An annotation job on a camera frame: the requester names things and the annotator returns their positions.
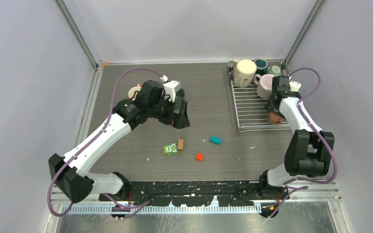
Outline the dark grey mug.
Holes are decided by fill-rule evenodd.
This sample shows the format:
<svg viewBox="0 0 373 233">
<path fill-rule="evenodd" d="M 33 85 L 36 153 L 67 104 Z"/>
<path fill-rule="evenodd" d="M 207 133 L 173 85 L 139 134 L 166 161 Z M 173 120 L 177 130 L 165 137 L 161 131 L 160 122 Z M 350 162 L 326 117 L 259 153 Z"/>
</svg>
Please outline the dark grey mug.
<svg viewBox="0 0 373 233">
<path fill-rule="evenodd" d="M 177 99 L 184 99 L 185 98 L 185 91 L 183 88 L 179 89 L 177 92 L 176 92 L 176 96 L 175 96 Z"/>
</svg>

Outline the terracotta small cup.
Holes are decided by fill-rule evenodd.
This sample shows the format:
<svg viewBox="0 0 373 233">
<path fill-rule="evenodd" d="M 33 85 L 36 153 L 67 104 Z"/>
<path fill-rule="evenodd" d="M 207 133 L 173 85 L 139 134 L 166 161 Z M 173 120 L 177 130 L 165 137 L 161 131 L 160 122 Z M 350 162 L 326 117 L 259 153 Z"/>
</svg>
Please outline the terracotta small cup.
<svg viewBox="0 0 373 233">
<path fill-rule="evenodd" d="M 268 117 L 267 117 L 267 121 L 270 123 L 270 124 L 273 124 L 273 125 L 280 125 L 284 122 L 284 118 L 270 112 L 268 114 Z"/>
</svg>

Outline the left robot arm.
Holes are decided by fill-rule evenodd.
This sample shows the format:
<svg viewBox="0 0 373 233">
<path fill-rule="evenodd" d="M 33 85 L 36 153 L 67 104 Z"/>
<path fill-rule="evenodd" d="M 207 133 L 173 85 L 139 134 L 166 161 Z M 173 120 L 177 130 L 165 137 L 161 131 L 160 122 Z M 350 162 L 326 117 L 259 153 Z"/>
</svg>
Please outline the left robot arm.
<svg viewBox="0 0 373 233">
<path fill-rule="evenodd" d="M 149 118 L 177 129 L 190 126 L 187 101 L 181 83 L 176 80 L 161 84 L 148 80 L 134 99 L 124 99 L 112 114 L 81 144 L 60 156 L 49 158 L 55 185 L 72 203 L 79 203 L 93 194 L 111 194 L 116 200 L 129 197 L 129 181 L 120 173 L 91 173 L 90 169 L 107 150 Z"/>
</svg>

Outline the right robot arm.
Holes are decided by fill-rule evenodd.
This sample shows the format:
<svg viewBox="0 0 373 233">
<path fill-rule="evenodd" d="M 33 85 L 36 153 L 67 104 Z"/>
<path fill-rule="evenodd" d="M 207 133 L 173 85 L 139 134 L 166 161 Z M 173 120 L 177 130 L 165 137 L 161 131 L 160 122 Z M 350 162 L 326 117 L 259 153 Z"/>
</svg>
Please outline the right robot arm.
<svg viewBox="0 0 373 233">
<path fill-rule="evenodd" d="M 289 77 L 275 76 L 266 110 L 287 121 L 293 133 L 284 162 L 259 177 L 258 194 L 271 199 L 285 193 L 295 180 L 312 180 L 327 175 L 335 137 L 323 131 L 306 111 L 302 97 L 290 88 Z"/>
</svg>

